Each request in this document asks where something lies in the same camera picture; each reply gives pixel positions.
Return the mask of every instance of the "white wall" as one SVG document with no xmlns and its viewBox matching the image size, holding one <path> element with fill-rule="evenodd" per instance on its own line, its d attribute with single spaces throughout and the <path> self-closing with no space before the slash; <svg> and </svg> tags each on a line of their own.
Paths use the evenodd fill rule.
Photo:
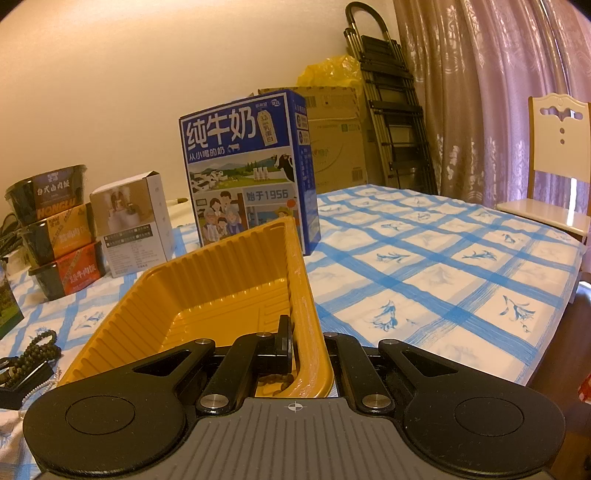
<svg viewBox="0 0 591 480">
<path fill-rule="evenodd" d="M 187 196 L 178 118 L 294 85 L 306 65 L 346 53 L 347 3 L 25 0 L 0 22 L 0 192 L 85 163 L 87 195 L 157 170 L 167 198 Z M 398 39 L 392 1 L 368 3 Z"/>
</svg>

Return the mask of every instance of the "electrical cord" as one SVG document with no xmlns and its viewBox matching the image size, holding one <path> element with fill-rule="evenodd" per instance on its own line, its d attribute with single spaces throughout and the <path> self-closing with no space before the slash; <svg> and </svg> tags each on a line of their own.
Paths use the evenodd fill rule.
<svg viewBox="0 0 591 480">
<path fill-rule="evenodd" d="M 6 257 L 22 245 L 22 238 L 18 235 L 20 225 L 14 213 L 4 217 L 0 227 L 0 258 Z"/>
</svg>

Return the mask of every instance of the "gray gripper base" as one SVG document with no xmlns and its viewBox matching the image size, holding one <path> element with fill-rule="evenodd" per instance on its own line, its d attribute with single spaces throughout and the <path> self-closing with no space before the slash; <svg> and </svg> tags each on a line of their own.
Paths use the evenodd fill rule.
<svg viewBox="0 0 591 480">
<path fill-rule="evenodd" d="M 59 477 L 44 473 L 42 480 Z M 386 419 L 344 398 L 247 398 L 200 420 L 172 455 L 129 480 L 454 480 L 423 461 Z M 551 480 L 539 472 L 528 480 Z"/>
</svg>

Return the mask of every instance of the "food packaging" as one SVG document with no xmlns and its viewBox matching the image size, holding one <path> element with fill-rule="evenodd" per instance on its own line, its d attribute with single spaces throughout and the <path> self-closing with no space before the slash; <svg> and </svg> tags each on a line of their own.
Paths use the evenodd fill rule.
<svg viewBox="0 0 591 480">
<path fill-rule="evenodd" d="M 41 267 L 29 270 L 47 300 L 55 300 L 86 288 L 105 275 L 100 242 L 93 242 Z"/>
<path fill-rule="evenodd" d="M 34 263 L 45 265 L 95 240 L 90 203 L 84 203 L 20 229 Z"/>
<path fill-rule="evenodd" d="M 301 250 L 320 241 L 306 101 L 291 90 L 256 95 L 179 120 L 202 245 L 292 217 Z"/>
<path fill-rule="evenodd" d="M 86 165 L 60 168 L 16 182 L 5 198 L 19 223 L 29 225 L 84 201 Z"/>
<path fill-rule="evenodd" d="M 99 187 L 90 194 L 90 202 L 113 277 L 146 270 L 173 257 L 173 229 L 158 172 Z"/>
</svg>

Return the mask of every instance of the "curtain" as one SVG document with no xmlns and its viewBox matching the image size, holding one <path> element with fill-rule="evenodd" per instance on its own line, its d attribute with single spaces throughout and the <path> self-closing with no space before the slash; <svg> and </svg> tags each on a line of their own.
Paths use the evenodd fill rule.
<svg viewBox="0 0 591 480">
<path fill-rule="evenodd" d="M 528 97 L 591 101 L 591 24 L 567 0 L 394 0 L 440 192 L 494 206 L 526 196 Z M 585 211 L 588 185 L 577 184 Z M 570 179 L 534 198 L 568 206 Z"/>
</svg>

